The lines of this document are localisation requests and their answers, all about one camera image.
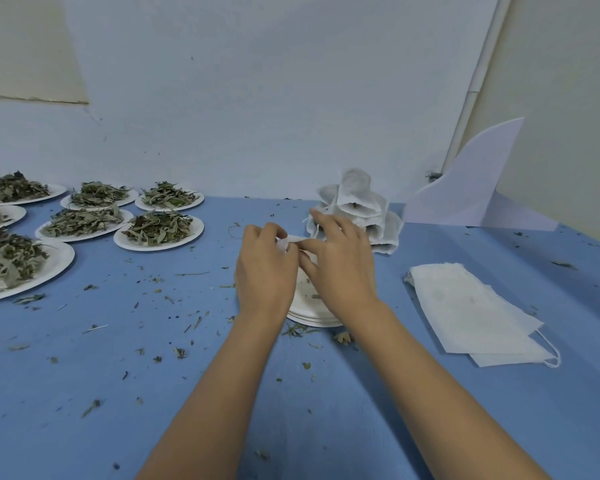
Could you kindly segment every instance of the hand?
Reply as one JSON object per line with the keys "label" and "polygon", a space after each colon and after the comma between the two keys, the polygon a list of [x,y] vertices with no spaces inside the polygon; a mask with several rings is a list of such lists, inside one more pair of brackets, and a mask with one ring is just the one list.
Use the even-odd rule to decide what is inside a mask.
{"label": "hand", "polygon": [[240,314],[284,322],[296,291],[298,248],[289,244],[287,253],[276,247],[276,236],[287,233],[272,222],[263,229],[248,225],[235,266],[235,290]]}
{"label": "hand", "polygon": [[325,215],[316,209],[311,209],[311,215],[324,229],[327,241],[298,242],[300,249],[318,257],[318,264],[314,264],[307,254],[300,253],[300,267],[331,313],[346,324],[355,311],[377,300],[371,244],[366,229],[345,217]]}

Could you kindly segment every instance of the left hand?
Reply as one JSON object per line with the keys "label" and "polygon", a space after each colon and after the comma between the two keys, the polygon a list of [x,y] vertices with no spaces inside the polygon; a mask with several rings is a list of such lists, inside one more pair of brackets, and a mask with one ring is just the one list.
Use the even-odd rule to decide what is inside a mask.
{"label": "left hand", "polygon": [[240,314],[282,326],[296,291],[298,248],[289,243],[287,252],[280,252],[276,236],[284,239],[287,233],[272,222],[262,229],[245,227],[233,277]]}

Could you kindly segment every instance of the paper plate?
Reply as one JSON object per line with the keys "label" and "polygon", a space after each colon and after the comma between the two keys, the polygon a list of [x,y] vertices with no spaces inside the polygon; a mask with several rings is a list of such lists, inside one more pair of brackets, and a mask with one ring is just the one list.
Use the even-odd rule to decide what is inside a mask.
{"label": "paper plate", "polygon": [[122,249],[128,249],[130,251],[163,251],[165,249],[177,248],[178,246],[183,246],[184,244],[193,241],[200,234],[202,234],[202,231],[205,228],[205,225],[202,224],[202,221],[199,218],[193,216],[189,217],[193,218],[189,226],[192,234],[178,242],[171,242],[169,244],[161,244],[160,246],[151,247],[147,246],[146,244],[138,244],[134,241],[131,241],[131,239],[129,239],[126,235],[122,234],[124,231],[129,229],[129,227],[131,227],[131,223],[125,224],[124,227],[120,227],[120,229],[113,234],[113,242],[119,245]]}
{"label": "paper plate", "polygon": [[44,229],[49,224],[51,224],[51,221],[49,221],[49,222],[45,222],[44,224],[42,224],[40,227],[38,227],[36,229],[36,237],[38,239],[57,239],[58,241],[62,241],[62,242],[76,242],[76,241],[85,241],[87,239],[94,239],[95,237],[99,237],[101,235],[108,234],[110,232],[120,229],[120,227],[127,224],[129,221],[131,221],[131,219],[133,219],[135,217],[131,212],[129,212],[128,210],[124,210],[124,209],[120,209],[120,214],[122,214],[122,217],[123,217],[123,220],[122,220],[122,222],[120,222],[120,224],[113,224],[113,225],[107,227],[106,229],[98,231],[98,232],[94,232],[93,234],[60,235],[58,237],[50,237],[50,236],[42,233],[42,229]]}
{"label": "paper plate", "polygon": [[[309,257],[312,261],[316,262],[316,256],[310,253]],[[333,314],[329,311],[327,306],[320,298],[312,298],[317,295],[318,291],[315,289],[309,276],[298,268],[298,275],[296,281],[296,292],[294,294],[294,300],[291,302],[290,311],[301,317],[321,318],[321,319],[332,319]]]}
{"label": "paper plate", "polygon": [[27,209],[24,207],[18,207],[17,205],[0,205],[0,213],[3,215],[3,217],[8,219],[7,221],[0,223],[1,228],[18,222],[21,218],[27,215]]}
{"label": "paper plate", "polygon": [[[138,198],[138,192],[137,190],[133,190],[133,189],[129,189],[129,195],[127,198],[122,199],[122,200],[117,200],[114,203],[118,206],[118,207],[122,207],[123,205],[127,205],[133,201],[135,201],[135,199]],[[67,195],[64,199],[62,199],[60,201],[60,205],[62,205],[65,209],[71,209],[71,210],[101,210],[101,209],[107,209],[108,207],[110,207],[110,205],[104,205],[103,207],[82,207],[80,205],[76,205],[72,202],[72,195]]]}
{"label": "paper plate", "polygon": [[176,212],[179,212],[181,210],[186,210],[186,209],[191,209],[192,207],[196,207],[198,205],[200,205],[204,200],[205,200],[205,196],[202,195],[200,192],[195,192],[191,189],[180,189],[183,190],[184,192],[193,192],[193,195],[195,196],[195,200],[193,202],[191,202],[189,205],[185,205],[183,207],[176,207],[174,209],[167,209],[165,207],[154,207],[152,205],[147,205],[142,201],[142,195],[138,196],[138,198],[136,199],[136,207],[138,207],[139,209],[142,210],[154,210],[156,212],[168,212],[170,210],[174,210]]}
{"label": "paper plate", "polygon": [[342,326],[342,323],[340,323],[339,321],[337,321],[335,319],[334,319],[334,321],[328,321],[328,320],[316,321],[315,319],[307,319],[304,317],[299,317],[298,315],[294,315],[291,312],[289,312],[287,314],[287,318],[291,321],[300,323],[302,325],[312,326],[312,327],[316,327],[316,328],[334,328],[334,327]]}
{"label": "paper plate", "polygon": [[50,198],[59,197],[66,192],[66,187],[63,187],[62,185],[48,184],[47,186],[49,188],[49,195],[46,197],[32,198],[29,200],[17,200],[14,202],[0,202],[0,207],[5,205],[22,205],[25,203],[40,202],[41,200],[49,200]]}
{"label": "paper plate", "polygon": [[75,251],[69,244],[56,239],[41,239],[38,242],[44,244],[45,252],[49,254],[42,268],[32,280],[22,283],[16,288],[2,289],[3,286],[0,286],[0,289],[2,289],[0,290],[0,299],[35,288],[62,273],[72,263]]}

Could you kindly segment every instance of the blue tabletop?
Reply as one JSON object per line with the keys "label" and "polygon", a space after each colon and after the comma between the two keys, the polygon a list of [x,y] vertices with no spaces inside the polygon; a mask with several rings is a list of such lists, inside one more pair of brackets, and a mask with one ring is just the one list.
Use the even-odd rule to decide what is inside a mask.
{"label": "blue tabletop", "polygon": [[[185,211],[205,223],[188,245],[134,253],[111,235],[77,242],[73,265],[32,291],[46,293],[32,304],[40,309],[0,301],[0,479],[133,478],[238,313],[235,290],[222,286],[233,282],[242,229],[273,220],[302,235],[311,205],[207,198]],[[13,229],[32,235],[58,209],[57,201],[28,206]],[[432,262],[463,263],[535,312],[562,366],[479,369],[466,355],[445,354],[402,282],[411,266]],[[401,322],[553,478],[600,479],[599,242],[564,226],[517,235],[407,224],[399,249],[376,255],[376,270],[378,293]],[[84,290],[90,284],[97,288]],[[94,324],[107,326],[84,333]],[[364,352],[337,344],[332,332],[278,339],[239,478],[431,478]],[[10,351],[16,344],[30,346]],[[187,357],[177,359],[174,347]],[[100,407],[82,417],[95,399]]]}

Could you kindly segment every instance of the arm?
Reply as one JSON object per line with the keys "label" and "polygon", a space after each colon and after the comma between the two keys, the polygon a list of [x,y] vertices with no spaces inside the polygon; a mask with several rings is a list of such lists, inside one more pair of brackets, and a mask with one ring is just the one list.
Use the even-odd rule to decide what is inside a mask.
{"label": "arm", "polygon": [[236,264],[240,301],[229,336],[136,480],[235,478],[262,371],[296,289],[298,251],[276,249],[274,224],[247,226]]}
{"label": "arm", "polygon": [[318,256],[315,265],[300,253],[300,266],[376,366],[436,480],[549,479],[378,300],[364,230],[343,217],[312,215],[327,241],[298,243]]}

